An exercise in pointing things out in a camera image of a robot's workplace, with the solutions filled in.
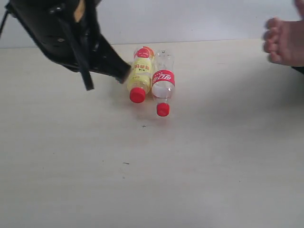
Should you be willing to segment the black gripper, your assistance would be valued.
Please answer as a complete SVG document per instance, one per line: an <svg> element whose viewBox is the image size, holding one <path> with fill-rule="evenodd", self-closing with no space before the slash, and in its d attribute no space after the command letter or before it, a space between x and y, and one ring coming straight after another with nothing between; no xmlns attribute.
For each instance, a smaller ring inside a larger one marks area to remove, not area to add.
<svg viewBox="0 0 304 228"><path fill-rule="evenodd" d="M98 0L10 0L6 5L51 61L79 72L112 76L123 84L131 71L101 34Z"/></svg>

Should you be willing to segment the black sleeved forearm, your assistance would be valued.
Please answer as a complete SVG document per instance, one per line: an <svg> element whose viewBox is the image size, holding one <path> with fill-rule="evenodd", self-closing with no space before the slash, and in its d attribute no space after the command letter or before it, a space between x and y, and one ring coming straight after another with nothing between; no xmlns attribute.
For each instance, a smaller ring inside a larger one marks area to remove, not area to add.
<svg viewBox="0 0 304 228"><path fill-rule="evenodd" d="M304 67L295 67L293 66L292 69L296 70L297 72L301 73L302 75L304 75Z"/></svg>

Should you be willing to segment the person's open bare hand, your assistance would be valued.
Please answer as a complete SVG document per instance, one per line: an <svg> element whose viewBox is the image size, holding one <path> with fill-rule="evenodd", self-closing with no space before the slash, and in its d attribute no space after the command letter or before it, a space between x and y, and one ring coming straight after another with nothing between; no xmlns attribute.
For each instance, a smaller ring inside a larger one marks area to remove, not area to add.
<svg viewBox="0 0 304 228"><path fill-rule="evenodd" d="M304 2L295 0L294 5L301 17L298 21L272 18L266 22L264 51L268 61L274 64L304 66Z"/></svg>

